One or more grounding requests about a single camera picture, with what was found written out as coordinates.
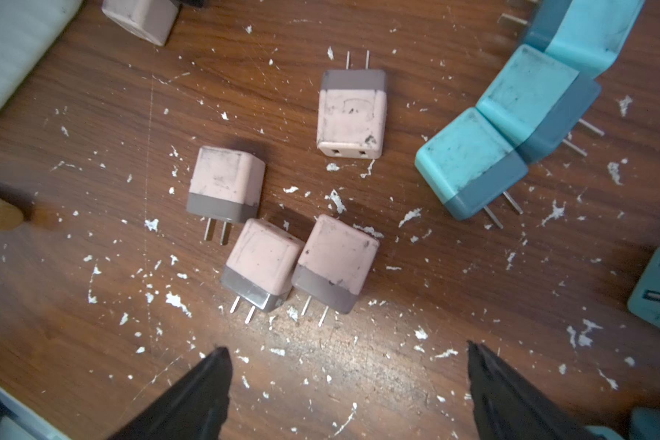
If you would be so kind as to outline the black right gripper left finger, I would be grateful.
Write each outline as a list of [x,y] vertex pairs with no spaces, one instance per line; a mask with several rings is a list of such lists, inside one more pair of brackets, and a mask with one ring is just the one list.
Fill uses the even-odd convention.
[[233,365],[216,348],[113,439],[218,439],[227,421]]

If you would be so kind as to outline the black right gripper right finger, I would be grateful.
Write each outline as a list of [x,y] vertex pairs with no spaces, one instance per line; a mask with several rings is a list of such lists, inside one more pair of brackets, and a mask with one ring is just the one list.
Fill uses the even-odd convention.
[[469,342],[470,394],[480,439],[595,439],[484,344]]

